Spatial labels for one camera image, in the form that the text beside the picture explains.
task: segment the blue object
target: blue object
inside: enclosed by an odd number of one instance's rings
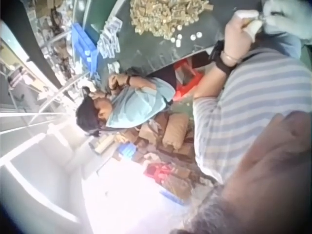
[[[132,143],[125,143],[120,144],[117,150],[123,158],[132,159],[137,151],[137,147]]]
[[[160,194],[162,194],[164,197],[168,198],[169,200],[171,200],[171,201],[173,201],[173,202],[175,202],[181,206],[187,205],[187,203],[185,201],[178,198],[177,196],[175,196],[174,194],[172,194],[168,190],[162,189],[162,190],[160,190]]]
[[[79,23],[74,23],[72,26],[72,38],[74,48],[82,58],[82,61],[91,74],[95,73],[98,65],[98,49]]]

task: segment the white glove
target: white glove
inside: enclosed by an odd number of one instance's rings
[[[312,39],[312,6],[307,1],[268,0],[263,13],[268,25],[300,39]]]

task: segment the table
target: table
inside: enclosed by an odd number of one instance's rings
[[[102,78],[102,86],[106,86],[108,77],[107,64],[114,61],[120,63],[121,69],[135,66],[141,73],[149,74],[170,65],[183,57],[201,52],[223,37],[226,23],[238,9],[261,9],[261,0],[211,0],[214,5],[212,12],[205,11],[199,21],[183,27],[180,33],[183,38],[181,47],[163,38],[154,37],[151,33],[139,35],[134,32],[130,19],[129,1],[121,6],[116,16],[123,21],[118,35],[121,52],[115,58],[103,59],[101,55],[97,61],[97,71]],[[192,34],[202,32],[203,36],[195,41],[190,40]]]

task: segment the person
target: person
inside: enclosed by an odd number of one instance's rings
[[[112,95],[87,95],[76,111],[77,125],[93,136],[104,128],[136,127],[164,110],[176,93],[173,65],[150,74],[113,74],[108,78]]]
[[[275,115],[229,180],[171,234],[310,234],[311,118]]]
[[[269,0],[264,5],[269,21],[276,16],[287,17],[283,4],[290,7],[297,1],[276,2]],[[312,25],[310,12],[302,11],[293,21]],[[300,38],[265,24],[265,40],[250,50],[252,38],[243,30],[245,23],[234,14],[226,25],[220,57],[194,93],[196,162],[203,173],[220,184],[233,173],[275,114],[312,111],[312,75],[299,61]]]

